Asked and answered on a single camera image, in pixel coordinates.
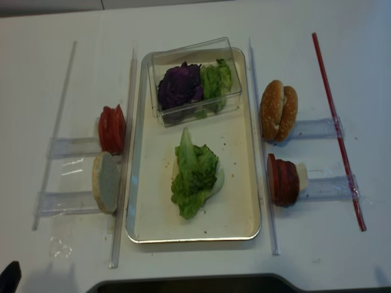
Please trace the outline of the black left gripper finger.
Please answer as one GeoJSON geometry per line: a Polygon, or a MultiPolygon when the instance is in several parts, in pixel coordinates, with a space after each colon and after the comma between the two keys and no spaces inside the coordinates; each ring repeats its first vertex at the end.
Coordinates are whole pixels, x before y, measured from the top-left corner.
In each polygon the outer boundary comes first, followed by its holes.
{"type": "Polygon", "coordinates": [[[18,261],[12,261],[0,275],[0,293],[15,293],[22,274],[18,261]]]}

